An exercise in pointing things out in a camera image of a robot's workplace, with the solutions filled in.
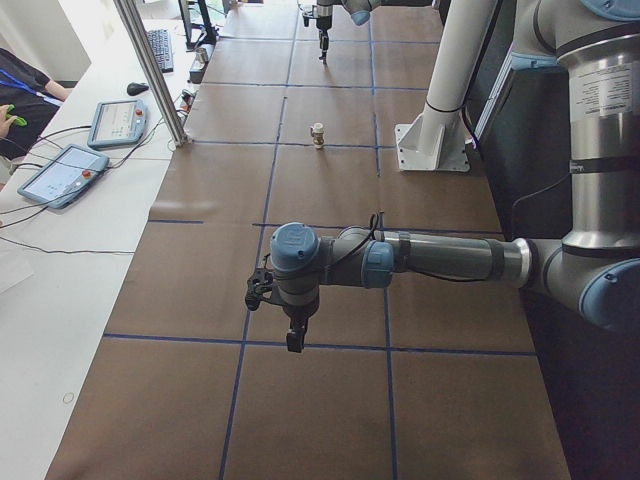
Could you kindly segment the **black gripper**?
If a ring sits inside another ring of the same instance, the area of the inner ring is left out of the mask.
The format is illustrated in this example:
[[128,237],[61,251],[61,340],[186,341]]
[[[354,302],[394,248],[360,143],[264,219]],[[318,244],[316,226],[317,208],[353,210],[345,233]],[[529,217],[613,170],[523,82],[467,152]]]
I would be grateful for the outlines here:
[[329,50],[329,35],[328,31],[332,27],[333,19],[333,5],[317,4],[316,5],[316,26],[319,31],[319,46],[321,54],[319,60],[321,62],[327,61],[327,54]]
[[290,319],[289,329],[286,333],[287,350],[301,353],[304,350],[309,319],[315,314],[315,304],[286,305],[283,307],[283,311]]

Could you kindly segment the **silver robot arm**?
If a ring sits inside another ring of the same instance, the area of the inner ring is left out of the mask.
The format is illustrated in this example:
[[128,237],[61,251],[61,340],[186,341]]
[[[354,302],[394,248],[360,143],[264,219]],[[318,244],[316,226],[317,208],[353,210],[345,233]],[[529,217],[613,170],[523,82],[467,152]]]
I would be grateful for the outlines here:
[[363,25],[370,17],[371,12],[381,5],[378,0],[318,0],[311,8],[311,19],[316,22],[319,31],[319,46],[321,55],[319,59],[326,64],[329,50],[329,30],[332,27],[333,7],[340,4],[349,14],[351,20],[357,25]]
[[454,283],[506,282],[554,299],[601,329],[639,330],[639,5],[635,1],[514,1],[513,36],[494,86],[510,96],[510,73],[565,74],[569,151],[553,188],[569,222],[557,239],[514,229],[523,163],[496,159],[488,140],[495,107],[475,118],[475,136],[498,204],[505,240],[366,227],[320,236],[302,223],[279,226],[247,283],[245,302],[281,307],[286,348],[301,352],[324,286],[385,288],[413,273]]

